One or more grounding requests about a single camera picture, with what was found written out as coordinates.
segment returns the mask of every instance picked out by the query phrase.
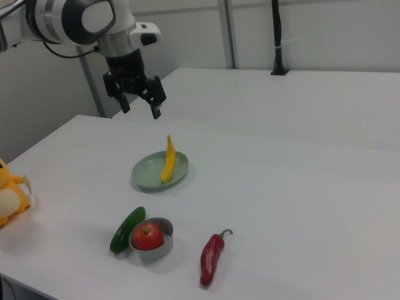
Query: green plate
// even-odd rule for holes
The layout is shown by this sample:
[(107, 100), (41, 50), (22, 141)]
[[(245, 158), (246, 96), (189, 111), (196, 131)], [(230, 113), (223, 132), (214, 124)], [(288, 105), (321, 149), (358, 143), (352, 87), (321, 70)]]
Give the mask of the green plate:
[(176, 152), (175, 171), (172, 179), (162, 183), (160, 176), (166, 162), (166, 151), (150, 154), (141, 159), (132, 170), (133, 181), (145, 189), (162, 189), (177, 183), (188, 171), (189, 161), (185, 154)]

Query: black stand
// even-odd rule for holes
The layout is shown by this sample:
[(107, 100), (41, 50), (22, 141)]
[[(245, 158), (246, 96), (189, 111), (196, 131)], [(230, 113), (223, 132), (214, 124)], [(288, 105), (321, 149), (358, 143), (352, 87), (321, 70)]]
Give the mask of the black stand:
[(279, 4), (278, 0), (272, 0), (272, 16), (274, 19), (274, 38), (275, 38), (275, 62), (274, 70), (271, 75), (283, 76), (286, 75), (289, 70), (285, 69), (282, 64), (282, 46), (281, 46), (281, 16), (279, 15)]

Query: black cable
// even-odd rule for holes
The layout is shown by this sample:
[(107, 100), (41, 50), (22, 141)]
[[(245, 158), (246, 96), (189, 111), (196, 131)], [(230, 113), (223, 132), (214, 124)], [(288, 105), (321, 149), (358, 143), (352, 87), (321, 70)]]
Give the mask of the black cable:
[(8, 282), (8, 280), (6, 280), (5, 278), (3, 278), (2, 280), (4, 280), (4, 282), (10, 287), (11, 291), (12, 291), (12, 295), (14, 296), (14, 300), (17, 300), (17, 296), (15, 295), (15, 290), (14, 287), (11, 285), (10, 282)]
[(0, 16), (0, 19), (2, 19), (2, 18), (5, 18), (6, 16), (8, 16), (9, 14), (11, 14), (11, 13), (13, 13), (14, 11), (16, 11), (17, 9), (19, 9), (22, 5), (24, 5), (25, 4), (25, 1), (22, 1), (21, 3), (19, 3), (19, 4), (17, 4), (16, 6), (14, 6), (13, 8), (12, 8), (12, 10), (10, 10), (10, 11), (8, 11), (6, 14), (2, 14), (1, 16)]
[(97, 46), (95, 46), (93, 50), (90, 50), (88, 52), (85, 52), (85, 53), (82, 53), (82, 54), (79, 54), (79, 55), (74, 55), (74, 56), (66, 56), (66, 55), (59, 54), (56, 51), (54, 51), (53, 49), (51, 49), (46, 42), (43, 42), (43, 44), (44, 44), (44, 47), (47, 48), (47, 50), (49, 50), (51, 53), (53, 53), (54, 55), (58, 56), (59, 58), (69, 58), (69, 59), (71, 59), (71, 58), (81, 58), (81, 57), (83, 57), (85, 55), (88, 55), (88, 54), (91, 54), (93, 52), (99, 52), (99, 48)]

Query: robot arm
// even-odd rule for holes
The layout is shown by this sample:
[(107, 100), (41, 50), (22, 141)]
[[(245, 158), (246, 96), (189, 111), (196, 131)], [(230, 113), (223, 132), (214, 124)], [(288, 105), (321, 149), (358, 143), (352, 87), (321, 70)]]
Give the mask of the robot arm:
[(127, 113), (125, 93), (137, 94), (150, 104), (155, 119), (160, 116), (164, 89), (157, 76), (144, 74), (140, 48), (159, 42), (161, 33), (153, 23), (135, 21), (129, 0), (15, 0), (6, 6), (3, 2), (0, 52), (26, 40), (98, 43), (110, 70), (103, 76), (108, 96), (115, 97)]

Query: metal bowl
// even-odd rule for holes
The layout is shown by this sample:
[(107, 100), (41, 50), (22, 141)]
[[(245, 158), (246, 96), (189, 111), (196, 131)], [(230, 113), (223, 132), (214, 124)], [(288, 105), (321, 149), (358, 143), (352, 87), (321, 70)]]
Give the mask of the metal bowl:
[[(154, 223), (155, 225), (158, 226), (158, 228), (162, 231), (164, 234), (164, 244), (156, 249), (153, 250), (148, 250), (148, 251), (143, 251), (143, 250), (138, 250), (135, 248), (134, 245), (134, 232), (136, 228), (138, 228), (142, 224), (146, 223)], [(171, 222), (169, 222), (167, 219), (164, 219), (162, 217), (154, 217), (151, 219), (144, 220), (143, 222), (140, 222), (138, 225), (135, 226), (135, 228), (131, 231), (131, 234), (129, 235), (129, 245), (133, 249), (135, 249), (138, 253), (141, 259), (159, 259), (165, 256), (173, 247), (174, 244), (174, 228)]]

